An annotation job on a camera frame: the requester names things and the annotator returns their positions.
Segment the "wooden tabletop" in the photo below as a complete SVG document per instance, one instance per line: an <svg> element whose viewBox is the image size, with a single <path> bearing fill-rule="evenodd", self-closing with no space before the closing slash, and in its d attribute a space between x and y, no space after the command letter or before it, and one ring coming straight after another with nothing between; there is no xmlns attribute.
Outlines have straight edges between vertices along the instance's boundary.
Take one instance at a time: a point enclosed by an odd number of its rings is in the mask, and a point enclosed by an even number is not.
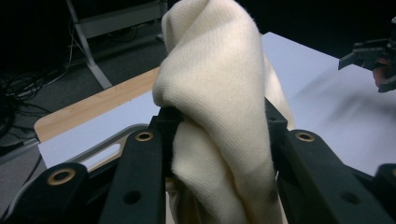
<svg viewBox="0 0 396 224"><path fill-rule="evenodd" d="M38 139L47 141L150 91L158 71L159 68L152 69L38 120L35 124Z"/></svg>

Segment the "fabric fold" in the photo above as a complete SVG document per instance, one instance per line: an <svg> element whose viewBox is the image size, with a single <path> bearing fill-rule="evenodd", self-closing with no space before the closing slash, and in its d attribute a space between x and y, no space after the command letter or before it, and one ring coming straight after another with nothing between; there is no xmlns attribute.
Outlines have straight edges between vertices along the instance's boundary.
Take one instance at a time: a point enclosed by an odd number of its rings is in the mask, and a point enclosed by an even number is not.
<svg viewBox="0 0 396 224"><path fill-rule="evenodd" d="M183 0L163 17L163 34L169 55L153 98L186 118L172 169L178 186L192 193L170 189L176 222L281 223L265 117L268 81L281 112L291 112L254 21L233 0ZM183 217L190 213L196 216Z"/></svg>

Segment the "white table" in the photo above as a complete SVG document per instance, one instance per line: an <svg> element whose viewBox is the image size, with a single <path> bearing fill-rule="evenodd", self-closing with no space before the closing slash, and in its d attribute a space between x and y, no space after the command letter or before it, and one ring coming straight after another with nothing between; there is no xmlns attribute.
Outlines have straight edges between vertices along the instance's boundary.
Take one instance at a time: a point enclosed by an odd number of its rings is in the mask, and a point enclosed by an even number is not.
<svg viewBox="0 0 396 224"><path fill-rule="evenodd" d="M396 91L378 93L370 71L355 65L337 71L338 59L279 35L263 35L262 45L290 102L297 129L319 134L346 165L369 175L382 163L396 162ZM129 125L149 123L157 112L148 93L38 147L52 166Z"/></svg>

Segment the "cable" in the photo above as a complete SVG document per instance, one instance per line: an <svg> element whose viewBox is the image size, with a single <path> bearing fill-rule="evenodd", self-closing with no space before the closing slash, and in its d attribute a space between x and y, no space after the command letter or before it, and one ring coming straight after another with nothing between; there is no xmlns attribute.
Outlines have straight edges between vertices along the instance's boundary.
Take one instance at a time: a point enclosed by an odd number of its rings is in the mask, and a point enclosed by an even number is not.
<svg viewBox="0 0 396 224"><path fill-rule="evenodd" d="M12 128L21 129L23 131L35 132L35 129L33 129L33 128L21 127L21 126L17 126L17 125L12 125Z"/></svg>
<svg viewBox="0 0 396 224"><path fill-rule="evenodd" d="M74 38L74 32L75 32L75 28L74 28L74 27L73 27L73 32L70 33L70 21L71 21L71 18L70 18L70 20L69 20L69 27L68 27L69 34L70 34L71 39L72 39L72 41L71 41L71 43L70 43L69 63L67 64L67 66L66 66L66 68L64 69L64 72L63 72L63 73L61 73L58 77L56 77L56 78L53 79L52 81L46 83L46 84L44 85L44 87L45 87L45 86L48 86L49 84L54 83L55 81L57 81L57 80L59 80L61 77L63 77L63 76L67 73L67 71L69 70L70 65L71 65L71 63L72 63L72 57L73 57L73 42L76 42L76 44L78 44L78 43L77 43L77 41L76 41L75 38Z"/></svg>
<svg viewBox="0 0 396 224"><path fill-rule="evenodd" d="M74 38L74 29L71 32L69 27L69 32L72 37L71 45L77 41ZM0 77L0 86L2 87L1 92L9 97L13 97L17 101L27 101L31 100L36 97L38 92L45 86L55 82L56 80L63 77L72 62L73 58L73 48L70 48L69 56L68 56L68 63L61 72L60 69L51 72L49 70L44 70L39 73L35 74L24 74L18 73L17 75L13 76L12 78L8 77ZM56 78L50 78L52 74L61 73Z"/></svg>
<svg viewBox="0 0 396 224"><path fill-rule="evenodd" d="M27 117L36 117L36 118L43 118L43 116L45 116L46 114L44 113L34 113L34 112L28 112L28 111L21 111L21 110L16 110L15 113L23 115L23 116L27 116Z"/></svg>
<svg viewBox="0 0 396 224"><path fill-rule="evenodd" d="M7 134L12 124L14 123L15 115L8 113L6 118L0 120L0 138Z"/></svg>
<svg viewBox="0 0 396 224"><path fill-rule="evenodd" d="M31 106L31 107L38 108L38 109L40 109L40 110L46 112L47 114L52 113L52 112L49 111L48 109L46 109L46 108L44 108L44 107L41 107L41 106L39 106L39 105L33 105L33 104L26 103L26 102L23 102L22 105L27 105L27 106Z"/></svg>
<svg viewBox="0 0 396 224"><path fill-rule="evenodd" d="M74 38L75 27L73 26L73 32L70 31L70 23L71 23L71 21L72 21L72 18L70 18L69 24L68 24L69 34L70 34L70 37L72 38L72 43L70 44L70 50L73 48L73 43L76 43L77 47L81 50L82 53L84 53L84 50L83 50L82 47L79 45L79 43L77 42L77 40Z"/></svg>
<svg viewBox="0 0 396 224"><path fill-rule="evenodd" d="M37 161L35 162L35 166L33 167L32 171L29 173L29 175L26 177L25 181L23 182L23 184L22 184L22 186L21 186L22 188L23 188L24 185L26 185L27 182L30 181L30 179L32 178L32 176L35 174L35 171L37 170L38 165L40 164L40 162L42 161L42 159L43 159L43 158L41 157L41 154L40 154L40 155L38 156ZM3 215L0 217L0 223L4 223L4 221L6 220L6 217L7 217L7 215L8 215L10 206L11 206L11 204L8 205L8 207L7 207L7 209L4 211Z"/></svg>
<svg viewBox="0 0 396 224"><path fill-rule="evenodd" d="M16 137L18 139L21 139L21 140L36 139L36 137L22 137L22 136L19 136L19 135L15 134L15 133L11 133L11 132L8 132L7 134L10 134L10 135L12 135L12 136L14 136L14 137Z"/></svg>
<svg viewBox="0 0 396 224"><path fill-rule="evenodd" d="M11 146L0 147L0 156L6 155L8 152L15 150L18 147L23 147L23 145L24 145L23 142L19 142Z"/></svg>

